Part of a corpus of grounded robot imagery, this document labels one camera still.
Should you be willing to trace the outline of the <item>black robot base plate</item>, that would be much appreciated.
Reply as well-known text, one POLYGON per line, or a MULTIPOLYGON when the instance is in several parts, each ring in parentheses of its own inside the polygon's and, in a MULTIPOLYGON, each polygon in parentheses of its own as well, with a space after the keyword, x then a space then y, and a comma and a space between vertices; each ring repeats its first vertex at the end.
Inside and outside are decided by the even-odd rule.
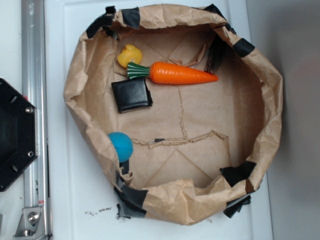
POLYGON ((37 157, 36 108, 0 80, 0 191, 5 192, 37 157))

